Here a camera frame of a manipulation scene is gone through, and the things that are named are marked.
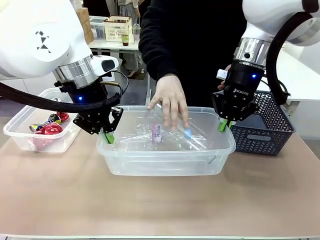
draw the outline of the perforated basket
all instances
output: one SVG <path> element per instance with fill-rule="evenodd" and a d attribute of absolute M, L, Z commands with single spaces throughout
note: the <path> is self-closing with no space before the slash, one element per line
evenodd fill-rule
<path fill-rule="evenodd" d="M 236 151 L 276 156 L 296 130 L 270 92 L 258 91 L 259 110 L 231 128 Z"/>
<path fill-rule="evenodd" d="M 110 16 L 104 20 L 103 24 L 107 41 L 122 42 L 123 33 L 127 33 L 129 35 L 129 43 L 134 43 L 132 18 L 130 16 Z"/>

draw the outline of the table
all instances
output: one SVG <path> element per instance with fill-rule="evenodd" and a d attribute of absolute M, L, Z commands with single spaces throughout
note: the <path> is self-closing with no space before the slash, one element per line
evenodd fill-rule
<path fill-rule="evenodd" d="M 0 233 L 28 238 L 320 236 L 320 161 L 293 134 L 278 157 L 233 153 L 214 176 L 112 175 L 81 131 L 64 154 L 0 149 Z"/>
<path fill-rule="evenodd" d="M 93 42 L 89 44 L 89 47 L 93 51 L 97 51 L 98 54 L 101 53 L 122 53 L 122 54 L 138 54 L 139 45 L 138 43 L 130 44 L 129 46 L 123 46 L 122 42 L 112 42 L 112 41 L 105 41 L 105 40 L 97 40 L 95 39 Z M 145 97 L 145 105 L 148 105 L 151 98 L 151 79 L 150 75 L 147 74 L 147 91 Z"/>
<path fill-rule="evenodd" d="M 320 75 L 283 50 L 277 61 L 277 75 L 291 94 L 286 106 L 289 116 L 295 112 L 300 102 L 320 101 Z M 270 91 L 263 82 L 258 90 Z"/>

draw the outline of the white table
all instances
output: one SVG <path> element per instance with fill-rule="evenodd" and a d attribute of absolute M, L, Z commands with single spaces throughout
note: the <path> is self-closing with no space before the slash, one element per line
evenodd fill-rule
<path fill-rule="evenodd" d="M 286 86 L 291 94 L 288 98 L 286 110 L 291 116 L 300 102 L 320 102 L 320 75 L 308 68 L 283 50 L 277 60 L 278 79 Z M 263 82 L 258 90 L 270 91 Z"/>
<path fill-rule="evenodd" d="M 123 46 L 122 42 L 112 42 L 105 40 L 94 40 L 89 44 L 89 47 L 97 51 L 98 54 L 101 53 L 122 53 L 122 54 L 134 54 L 139 53 L 138 43 L 130 44 L 129 46 Z M 147 74 L 147 91 L 145 97 L 145 105 L 148 105 L 151 97 L 151 88 L 150 88 L 151 80 L 150 75 Z"/>

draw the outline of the beige plastic basket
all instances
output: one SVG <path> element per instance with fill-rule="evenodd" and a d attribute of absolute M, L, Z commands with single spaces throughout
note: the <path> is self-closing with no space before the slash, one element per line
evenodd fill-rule
<path fill-rule="evenodd" d="M 105 39 L 107 41 L 122 42 L 122 34 L 128 33 L 129 43 L 134 43 L 132 18 L 130 16 L 110 16 L 104 20 L 103 24 L 105 29 Z"/>

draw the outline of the brown tabletop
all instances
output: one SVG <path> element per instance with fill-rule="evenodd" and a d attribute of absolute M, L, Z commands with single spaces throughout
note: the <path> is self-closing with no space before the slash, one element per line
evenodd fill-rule
<path fill-rule="evenodd" d="M 116 176 L 80 132 L 64 154 L 0 149 L 0 233 L 320 236 L 320 161 L 293 135 L 278 157 L 232 154 L 215 176 Z"/>

